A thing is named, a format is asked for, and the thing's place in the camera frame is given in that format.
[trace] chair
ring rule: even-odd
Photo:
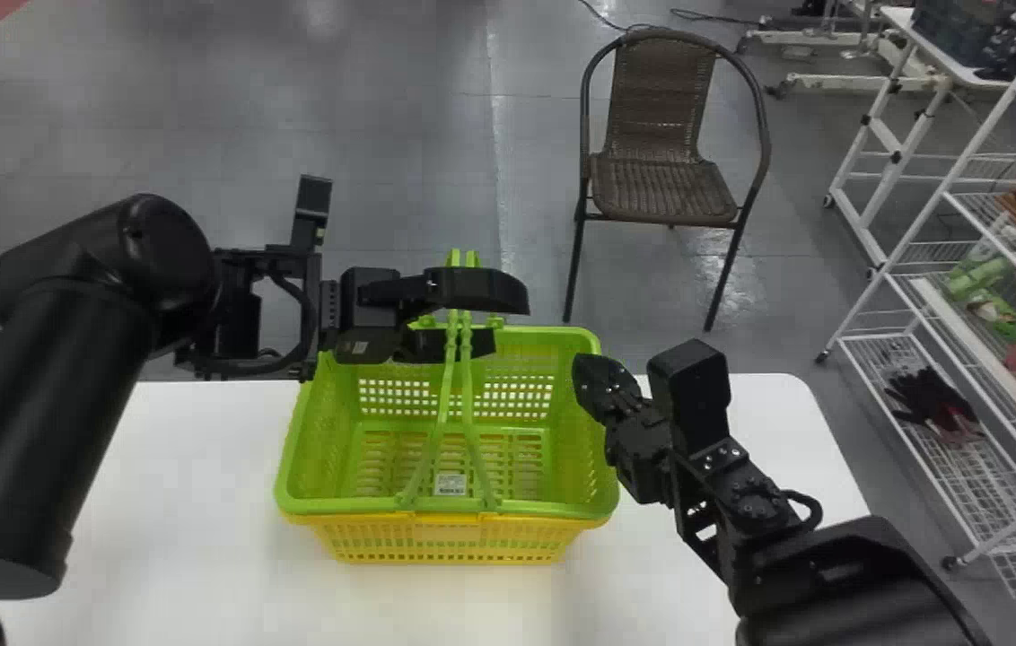
[[[589,152],[589,87],[599,61],[616,52],[604,149]],[[714,63],[731,63],[751,89],[758,127],[759,164],[743,205],[735,204],[719,169],[700,156],[697,135],[704,117]],[[751,215],[771,158],[771,136],[759,84],[747,65],[702,36],[641,28],[612,41],[591,57],[581,81],[581,185],[576,201],[576,242],[568,273],[565,323],[573,312],[576,274],[587,220],[734,230],[719,282],[704,321],[712,330],[735,262],[743,227]],[[587,200],[598,212],[589,212]]]

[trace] concrete floor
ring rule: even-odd
[[[655,21],[735,45],[739,27],[669,17],[679,2],[605,4],[622,24]],[[697,8],[786,12],[758,1]],[[297,176],[315,173],[335,180],[328,273],[419,270],[448,247],[474,249],[527,283],[528,322],[557,323],[573,233],[578,80],[615,37],[574,0],[31,0],[0,23],[0,253],[137,191],[179,202],[213,245],[283,242]],[[763,82],[813,67],[766,55],[747,62]],[[874,73],[874,63],[851,64]],[[601,65],[597,135],[610,78]],[[772,171],[704,338],[736,372],[807,380],[870,507],[934,564],[966,548],[954,520],[841,358],[812,365],[865,283],[865,259],[820,199],[869,103],[767,100]],[[894,119],[909,121],[918,107],[905,99]],[[739,196],[756,160],[750,110],[737,77],[721,71],[701,150]],[[956,149],[957,121],[935,128]],[[917,199],[890,202],[890,229],[905,227]],[[573,323],[643,367],[700,334],[726,239],[589,224]],[[295,320],[285,299],[267,295],[265,344],[291,346]],[[156,361],[146,377],[187,376]],[[1016,600],[994,570],[976,565],[952,586],[996,643],[1016,643]]]

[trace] black glove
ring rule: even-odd
[[[886,393],[906,407],[906,410],[892,410],[895,418],[927,427],[951,444],[982,435],[978,414],[971,404],[935,368],[924,368],[913,375],[900,373],[887,383],[892,388],[885,388]]]

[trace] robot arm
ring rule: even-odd
[[[322,188],[327,204],[327,181],[302,180],[303,197]],[[303,381],[318,350],[343,364],[443,356],[443,337],[437,347],[435,331],[406,326],[438,308],[527,312],[523,283],[493,269],[320,280],[323,216],[319,204],[299,211],[290,245],[211,252],[176,204],[131,196],[0,255],[0,598],[61,584],[70,530],[146,361],[176,350],[203,377]],[[258,348],[251,289],[265,276],[302,311],[302,340],[283,356]]]
[[[610,465],[639,504],[727,585],[743,646],[986,645],[939,577],[885,519],[820,528],[811,496],[783,490],[727,427],[727,363],[696,339],[648,363],[651,399],[615,361],[577,356],[581,408],[606,428]],[[807,519],[790,503],[807,507]],[[714,532],[706,538],[700,533]]]

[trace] basket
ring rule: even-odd
[[[290,425],[274,488],[283,514],[346,562],[539,564],[607,522],[618,481],[570,378],[597,338],[488,327],[497,351],[471,359],[471,313],[448,312],[461,357],[447,350],[442,365],[339,365],[324,352]]]
[[[996,24],[1007,24],[1016,0],[915,0],[914,31],[968,68],[991,65],[982,53]]]

